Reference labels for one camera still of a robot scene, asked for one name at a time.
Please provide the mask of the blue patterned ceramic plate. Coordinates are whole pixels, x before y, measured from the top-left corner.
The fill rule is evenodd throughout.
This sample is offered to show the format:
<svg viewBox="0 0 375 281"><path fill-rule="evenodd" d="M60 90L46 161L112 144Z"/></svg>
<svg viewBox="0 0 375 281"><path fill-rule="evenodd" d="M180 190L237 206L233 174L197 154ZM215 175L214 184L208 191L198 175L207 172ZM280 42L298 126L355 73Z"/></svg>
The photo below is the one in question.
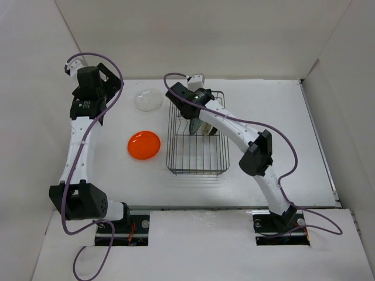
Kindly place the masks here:
<svg viewBox="0 0 375 281"><path fill-rule="evenodd" d="M192 118L189 121L189 135L195 135L200 129L202 121L199 118Z"/></svg>

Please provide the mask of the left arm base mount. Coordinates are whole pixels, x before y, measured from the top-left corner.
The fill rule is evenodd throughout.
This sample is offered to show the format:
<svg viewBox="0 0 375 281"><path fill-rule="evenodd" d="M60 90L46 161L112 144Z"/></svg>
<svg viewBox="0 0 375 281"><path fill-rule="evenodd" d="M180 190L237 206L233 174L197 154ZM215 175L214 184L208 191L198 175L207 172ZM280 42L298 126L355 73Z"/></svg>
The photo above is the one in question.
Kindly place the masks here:
<svg viewBox="0 0 375 281"><path fill-rule="evenodd" d="M148 246L150 211L131 210L130 222L113 221L115 228L113 246ZM94 238L95 246L109 246L112 228L100 223Z"/></svg>

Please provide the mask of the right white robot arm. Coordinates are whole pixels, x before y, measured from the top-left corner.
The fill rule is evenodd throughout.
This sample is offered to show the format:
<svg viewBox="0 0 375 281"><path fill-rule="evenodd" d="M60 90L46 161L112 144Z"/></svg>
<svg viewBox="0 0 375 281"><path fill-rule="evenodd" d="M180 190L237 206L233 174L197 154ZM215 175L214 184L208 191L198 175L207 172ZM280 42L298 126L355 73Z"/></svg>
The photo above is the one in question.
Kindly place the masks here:
<svg viewBox="0 0 375 281"><path fill-rule="evenodd" d="M267 130L259 133L239 121L231 120L229 113L213 96L210 90L188 90L181 83L168 89L166 96L186 119L198 118L226 135L243 157L239 161L241 170L253 176L264 194L271 216L272 226L283 231L292 224L292 217L279 194L277 177L272 167L272 135Z"/></svg>

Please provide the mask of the clear glass plate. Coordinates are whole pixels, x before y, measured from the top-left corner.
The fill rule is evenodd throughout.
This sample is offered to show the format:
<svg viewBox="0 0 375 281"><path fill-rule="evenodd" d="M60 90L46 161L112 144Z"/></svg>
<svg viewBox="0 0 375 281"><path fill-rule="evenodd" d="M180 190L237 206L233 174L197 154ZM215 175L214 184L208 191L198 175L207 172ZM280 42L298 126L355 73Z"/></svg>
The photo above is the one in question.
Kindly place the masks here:
<svg viewBox="0 0 375 281"><path fill-rule="evenodd" d="M154 111L162 106L163 94L155 88L142 90L135 95L134 104L141 112Z"/></svg>

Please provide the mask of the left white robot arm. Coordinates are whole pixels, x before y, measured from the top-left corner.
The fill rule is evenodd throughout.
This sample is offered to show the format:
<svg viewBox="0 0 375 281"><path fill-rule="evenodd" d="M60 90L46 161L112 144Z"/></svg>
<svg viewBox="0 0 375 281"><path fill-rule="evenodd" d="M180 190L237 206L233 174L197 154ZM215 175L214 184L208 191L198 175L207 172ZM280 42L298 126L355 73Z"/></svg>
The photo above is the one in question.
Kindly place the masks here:
<svg viewBox="0 0 375 281"><path fill-rule="evenodd" d="M102 63L72 66L78 81L70 107L70 143L59 183L49 188L49 198L66 220L109 220L118 232L130 228L125 203L110 200L92 182L94 153L103 127L107 104L119 92L121 80Z"/></svg>

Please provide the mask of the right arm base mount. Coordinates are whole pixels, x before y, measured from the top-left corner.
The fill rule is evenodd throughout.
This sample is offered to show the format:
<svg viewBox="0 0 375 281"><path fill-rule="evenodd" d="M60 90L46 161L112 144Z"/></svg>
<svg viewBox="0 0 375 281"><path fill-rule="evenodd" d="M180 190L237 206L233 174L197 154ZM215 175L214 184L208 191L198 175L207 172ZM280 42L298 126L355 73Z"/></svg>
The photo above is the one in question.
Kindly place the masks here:
<svg viewBox="0 0 375 281"><path fill-rule="evenodd" d="M269 213L254 213L253 228L257 246L310 245L302 212L297 212L287 225L280 226L276 225Z"/></svg>

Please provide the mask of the cream and black plate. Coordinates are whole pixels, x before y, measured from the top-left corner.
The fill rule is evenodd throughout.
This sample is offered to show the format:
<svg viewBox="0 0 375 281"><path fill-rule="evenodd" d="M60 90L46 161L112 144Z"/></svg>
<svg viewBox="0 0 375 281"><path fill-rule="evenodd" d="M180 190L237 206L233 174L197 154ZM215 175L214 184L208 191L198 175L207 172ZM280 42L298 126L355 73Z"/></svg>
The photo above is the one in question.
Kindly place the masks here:
<svg viewBox="0 0 375 281"><path fill-rule="evenodd" d="M201 131L204 136L214 135L214 127L207 122L202 122Z"/></svg>

